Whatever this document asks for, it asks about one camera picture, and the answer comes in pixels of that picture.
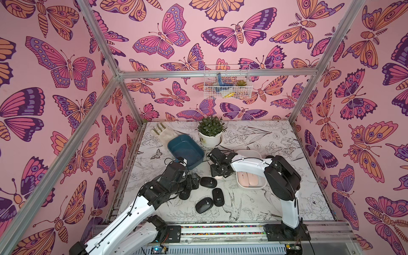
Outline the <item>white storage box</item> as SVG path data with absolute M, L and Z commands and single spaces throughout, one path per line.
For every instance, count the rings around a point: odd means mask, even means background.
M 243 157 L 256 157 L 261 158 L 261 155 L 255 150 L 238 150 L 237 154 Z M 248 172 L 238 172 L 236 171 L 237 183 L 240 188 L 247 190 L 262 189 L 266 186 L 267 180 L 263 176 Z

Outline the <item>teal storage box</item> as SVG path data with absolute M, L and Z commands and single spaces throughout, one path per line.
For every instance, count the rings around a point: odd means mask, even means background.
M 188 170 L 200 165 L 205 157 L 202 148 L 189 135 L 177 136 L 169 141 L 167 148 L 175 158 L 182 157 L 187 160 Z

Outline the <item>pink mouse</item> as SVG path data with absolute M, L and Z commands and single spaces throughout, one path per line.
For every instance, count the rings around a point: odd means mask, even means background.
M 245 188 L 248 188 L 249 185 L 249 178 L 246 172 L 237 172 L 238 183 Z
M 259 186 L 259 176 L 248 173 L 248 183 L 250 187 Z

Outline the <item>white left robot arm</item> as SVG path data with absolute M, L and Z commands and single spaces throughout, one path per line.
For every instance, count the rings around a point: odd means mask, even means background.
M 135 200 L 120 216 L 88 242 L 77 242 L 70 255 L 125 255 L 152 243 L 162 243 L 167 224 L 153 213 L 172 195 L 197 189 L 198 178 L 188 174 L 187 160 L 178 157 L 165 171 L 145 183 Z

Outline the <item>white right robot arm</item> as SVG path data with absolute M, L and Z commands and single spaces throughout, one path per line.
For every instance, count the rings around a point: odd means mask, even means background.
M 241 188 L 260 189 L 269 186 L 272 193 L 280 200 L 282 225 L 296 229 L 300 226 L 299 203 L 297 192 L 300 190 L 301 176 L 282 156 L 262 158 L 255 150 L 238 150 L 224 154 L 214 148 L 207 158 L 212 162 L 212 177 L 227 178 L 236 175 L 237 179 L 247 176 Z

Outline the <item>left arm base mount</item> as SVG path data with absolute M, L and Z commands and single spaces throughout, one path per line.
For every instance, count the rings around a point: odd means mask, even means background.
M 169 225 L 158 215 L 151 216 L 147 219 L 144 226 L 153 231 L 153 237 L 149 243 L 180 243 L 181 225 Z

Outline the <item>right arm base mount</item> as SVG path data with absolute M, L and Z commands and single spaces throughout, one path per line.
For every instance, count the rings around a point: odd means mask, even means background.
M 304 223 L 299 223 L 296 228 L 290 228 L 283 222 L 280 224 L 266 224 L 264 226 L 268 241 L 310 241 L 311 236 Z

